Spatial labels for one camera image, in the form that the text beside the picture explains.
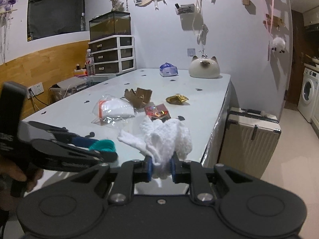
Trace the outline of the person's left hand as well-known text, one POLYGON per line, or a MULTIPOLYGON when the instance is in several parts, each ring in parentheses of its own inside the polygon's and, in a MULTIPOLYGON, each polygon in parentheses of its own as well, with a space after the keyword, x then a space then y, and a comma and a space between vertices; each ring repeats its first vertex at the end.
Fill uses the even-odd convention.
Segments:
MULTIPOLYGON (((33 180, 27 183, 27 192, 31 192, 38 183, 38 180, 42 178, 44 173, 43 169, 38 169, 36 171, 33 180)), ((14 180, 20 182, 26 182, 27 176, 23 171, 13 162, 1 159, 1 175, 5 177, 11 177, 14 180)), ((10 211, 14 210, 18 204, 19 198, 12 197, 10 195, 10 186, 1 185, 1 210, 10 211)))

